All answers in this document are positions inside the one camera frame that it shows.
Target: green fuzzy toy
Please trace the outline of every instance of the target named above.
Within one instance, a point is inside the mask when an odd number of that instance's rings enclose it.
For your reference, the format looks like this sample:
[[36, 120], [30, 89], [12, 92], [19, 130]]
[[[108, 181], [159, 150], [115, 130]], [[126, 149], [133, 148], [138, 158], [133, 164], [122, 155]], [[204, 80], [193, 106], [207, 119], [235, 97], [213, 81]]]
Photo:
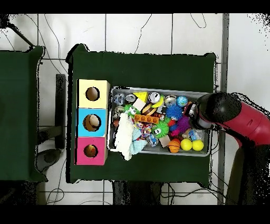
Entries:
[[140, 114], [141, 112], [139, 110], [137, 110], [134, 106], [132, 106], [131, 104], [126, 104], [124, 107], [124, 112], [126, 114], [128, 114], [128, 116], [131, 116], [132, 118], [134, 118], [135, 114]]
[[165, 121], [160, 120], [159, 123], [152, 128], [152, 133], [155, 134], [157, 138], [162, 138], [169, 133], [169, 126]]

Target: stacked boxes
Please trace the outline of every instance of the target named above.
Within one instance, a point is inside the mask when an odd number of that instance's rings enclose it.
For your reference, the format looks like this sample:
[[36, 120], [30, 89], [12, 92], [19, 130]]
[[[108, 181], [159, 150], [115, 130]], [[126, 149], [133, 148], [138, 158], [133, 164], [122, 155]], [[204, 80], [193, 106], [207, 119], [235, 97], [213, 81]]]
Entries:
[[105, 80], [77, 80], [76, 165], [105, 163], [109, 91], [110, 84]]

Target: orange toy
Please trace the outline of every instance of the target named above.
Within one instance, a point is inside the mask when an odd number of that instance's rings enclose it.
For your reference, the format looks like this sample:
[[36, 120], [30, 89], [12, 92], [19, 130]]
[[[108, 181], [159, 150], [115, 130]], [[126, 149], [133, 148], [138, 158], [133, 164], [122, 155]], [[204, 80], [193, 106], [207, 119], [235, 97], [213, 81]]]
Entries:
[[148, 123], [154, 123], [154, 124], [158, 124], [159, 122], [158, 117], [151, 117], [151, 116], [146, 116], [146, 115], [141, 115], [141, 114], [135, 114], [134, 120], [137, 122], [148, 122]]
[[168, 144], [169, 150], [171, 153], [178, 153], [180, 150], [180, 143], [181, 141], [177, 138], [171, 140]]

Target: green table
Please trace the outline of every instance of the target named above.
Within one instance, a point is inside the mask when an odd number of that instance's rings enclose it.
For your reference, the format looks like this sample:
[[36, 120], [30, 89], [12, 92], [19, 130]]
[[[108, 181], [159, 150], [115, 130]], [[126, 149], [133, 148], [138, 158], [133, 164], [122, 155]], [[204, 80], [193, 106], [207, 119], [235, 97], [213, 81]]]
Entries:
[[111, 87], [127, 86], [197, 92], [213, 92], [216, 56], [149, 55], [89, 52], [83, 44], [69, 52], [69, 101], [67, 106], [67, 182], [127, 180], [198, 182], [209, 186], [210, 155], [206, 157], [137, 154], [124, 161], [109, 152], [104, 166], [74, 165], [76, 80], [107, 80]]

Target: round hole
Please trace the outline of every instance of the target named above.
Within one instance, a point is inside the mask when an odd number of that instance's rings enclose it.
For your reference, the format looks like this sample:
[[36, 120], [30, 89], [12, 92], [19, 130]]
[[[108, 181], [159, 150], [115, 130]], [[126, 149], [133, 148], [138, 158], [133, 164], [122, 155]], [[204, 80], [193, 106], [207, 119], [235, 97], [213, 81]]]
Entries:
[[95, 145], [88, 145], [84, 148], [84, 154], [89, 158], [94, 158], [98, 154], [98, 149]]
[[83, 127], [89, 132], [95, 132], [101, 126], [101, 119], [96, 114], [88, 114], [83, 120]]
[[99, 90], [96, 87], [90, 87], [85, 92], [87, 100], [96, 101], [99, 99]]

